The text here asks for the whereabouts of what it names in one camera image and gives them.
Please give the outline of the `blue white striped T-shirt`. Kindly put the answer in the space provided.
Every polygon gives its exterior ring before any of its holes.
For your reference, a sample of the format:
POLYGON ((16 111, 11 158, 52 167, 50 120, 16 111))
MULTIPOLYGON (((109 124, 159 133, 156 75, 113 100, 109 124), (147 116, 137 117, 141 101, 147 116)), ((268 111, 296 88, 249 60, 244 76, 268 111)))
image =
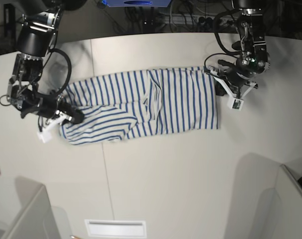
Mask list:
POLYGON ((72 145, 218 128, 214 79, 203 67, 92 77, 70 84, 64 97, 84 114, 60 128, 72 145))

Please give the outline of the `grey partition panel left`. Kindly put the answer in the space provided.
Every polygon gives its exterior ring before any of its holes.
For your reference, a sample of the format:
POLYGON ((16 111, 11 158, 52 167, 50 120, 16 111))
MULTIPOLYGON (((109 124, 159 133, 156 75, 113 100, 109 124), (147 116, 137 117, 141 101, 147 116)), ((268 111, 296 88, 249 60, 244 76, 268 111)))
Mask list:
POLYGON ((0 221, 0 239, 60 239, 46 187, 37 186, 13 221, 0 221))

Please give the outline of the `grey partition panel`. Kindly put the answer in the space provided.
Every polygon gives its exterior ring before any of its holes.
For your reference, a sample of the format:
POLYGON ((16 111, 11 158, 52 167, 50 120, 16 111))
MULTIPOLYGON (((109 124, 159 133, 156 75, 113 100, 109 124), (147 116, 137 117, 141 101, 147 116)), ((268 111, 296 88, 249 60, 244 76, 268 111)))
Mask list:
POLYGON ((274 239, 302 239, 302 188, 285 165, 281 165, 275 190, 281 207, 274 239))
POLYGON ((60 239, 46 187, 37 186, 13 221, 0 221, 0 239, 60 239))

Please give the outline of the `blue box with oval hole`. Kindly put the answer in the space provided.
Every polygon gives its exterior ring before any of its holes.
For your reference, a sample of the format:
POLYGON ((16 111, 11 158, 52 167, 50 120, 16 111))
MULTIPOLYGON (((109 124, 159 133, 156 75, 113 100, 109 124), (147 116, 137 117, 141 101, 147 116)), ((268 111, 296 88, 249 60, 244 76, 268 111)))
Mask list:
POLYGON ((171 0, 103 0, 108 7, 167 7, 171 0))

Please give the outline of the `grey partition panel right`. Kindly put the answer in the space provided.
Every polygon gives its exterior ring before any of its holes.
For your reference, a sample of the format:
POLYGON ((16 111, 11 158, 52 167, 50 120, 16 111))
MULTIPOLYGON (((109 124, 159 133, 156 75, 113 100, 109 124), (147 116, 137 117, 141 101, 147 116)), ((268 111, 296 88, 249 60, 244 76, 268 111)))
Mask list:
POLYGON ((281 207, 274 239, 302 239, 302 188, 285 165, 281 165, 275 190, 281 207))

